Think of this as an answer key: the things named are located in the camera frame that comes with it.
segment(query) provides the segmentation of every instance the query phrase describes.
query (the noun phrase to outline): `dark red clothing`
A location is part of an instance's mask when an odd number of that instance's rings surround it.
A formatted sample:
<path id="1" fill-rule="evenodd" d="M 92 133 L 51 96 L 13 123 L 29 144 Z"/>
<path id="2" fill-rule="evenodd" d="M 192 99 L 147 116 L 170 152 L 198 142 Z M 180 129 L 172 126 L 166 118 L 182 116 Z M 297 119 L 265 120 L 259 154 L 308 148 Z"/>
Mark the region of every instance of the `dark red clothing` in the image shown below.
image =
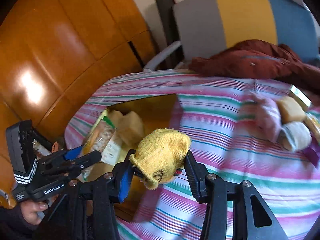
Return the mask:
<path id="1" fill-rule="evenodd" d="M 189 69 L 205 76 L 276 79 L 320 95 L 320 69 L 303 63 L 284 44 L 242 41 L 210 59 L 194 57 Z"/>

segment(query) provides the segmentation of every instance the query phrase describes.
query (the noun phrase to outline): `orange wooden wardrobe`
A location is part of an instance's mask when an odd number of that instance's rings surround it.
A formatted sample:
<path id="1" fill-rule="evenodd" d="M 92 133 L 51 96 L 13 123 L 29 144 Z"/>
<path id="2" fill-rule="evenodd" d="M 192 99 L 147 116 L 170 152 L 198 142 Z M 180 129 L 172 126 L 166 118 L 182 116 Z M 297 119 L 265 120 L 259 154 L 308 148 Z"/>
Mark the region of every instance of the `orange wooden wardrobe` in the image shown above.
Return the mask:
<path id="1" fill-rule="evenodd" d="M 8 126 L 32 119 L 53 141 L 98 87 L 154 55 L 133 0 L 18 0 L 0 26 L 0 189 L 14 183 Z"/>

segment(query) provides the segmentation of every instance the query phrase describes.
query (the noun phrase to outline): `bed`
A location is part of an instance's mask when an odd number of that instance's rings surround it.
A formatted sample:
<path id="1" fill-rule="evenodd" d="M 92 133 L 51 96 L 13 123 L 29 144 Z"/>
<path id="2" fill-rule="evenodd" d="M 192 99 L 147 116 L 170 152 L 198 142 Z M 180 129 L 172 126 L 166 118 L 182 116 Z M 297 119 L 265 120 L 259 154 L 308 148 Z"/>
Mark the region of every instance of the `bed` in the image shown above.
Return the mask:
<path id="1" fill-rule="evenodd" d="M 176 93 L 184 110 L 180 131 L 191 137 L 196 160 L 226 181 L 251 181 L 289 239 L 303 239 L 320 214 L 320 171 L 301 152 L 265 140 L 249 95 L 255 91 L 277 99 L 288 89 L 275 80 L 205 78 L 190 70 L 127 74 L 107 81 L 87 100 L 70 120 L 65 140 L 68 148 L 81 145 L 106 106 Z M 310 112 L 320 117 L 320 107 Z M 138 210 L 149 221 L 117 220 L 121 239 L 199 239 L 206 205 L 192 197 L 185 172 L 157 192 L 155 212 Z M 227 239 L 232 239 L 232 203 Z"/>

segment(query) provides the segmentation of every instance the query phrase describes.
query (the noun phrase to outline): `human hand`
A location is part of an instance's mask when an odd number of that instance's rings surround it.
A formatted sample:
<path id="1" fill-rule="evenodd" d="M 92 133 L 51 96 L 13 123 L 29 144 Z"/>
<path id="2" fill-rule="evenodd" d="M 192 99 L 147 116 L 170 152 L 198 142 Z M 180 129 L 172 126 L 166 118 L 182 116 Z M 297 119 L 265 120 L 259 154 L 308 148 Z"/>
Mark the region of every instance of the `human hand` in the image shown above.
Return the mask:
<path id="1" fill-rule="evenodd" d="M 38 211 L 44 211 L 48 209 L 48 205 L 44 202 L 33 202 L 32 200 L 26 200 L 20 204 L 21 213 L 26 222 L 32 225 L 39 225 L 41 218 L 38 216 Z"/>

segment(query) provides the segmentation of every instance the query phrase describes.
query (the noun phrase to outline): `plastic bag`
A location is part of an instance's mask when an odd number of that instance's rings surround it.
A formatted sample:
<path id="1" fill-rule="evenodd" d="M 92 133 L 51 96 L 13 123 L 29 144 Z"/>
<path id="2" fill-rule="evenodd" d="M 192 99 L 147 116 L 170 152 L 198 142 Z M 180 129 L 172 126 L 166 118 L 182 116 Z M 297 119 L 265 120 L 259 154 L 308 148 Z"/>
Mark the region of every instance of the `plastic bag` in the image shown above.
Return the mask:
<path id="1" fill-rule="evenodd" d="M 95 150 L 102 153 L 114 133 L 115 127 L 113 123 L 107 116 L 103 117 L 103 119 L 100 120 L 96 128 L 93 130 L 92 134 L 89 136 L 87 142 L 84 144 L 81 156 Z M 93 167 L 94 165 L 82 170 L 84 180 L 88 178 Z"/>

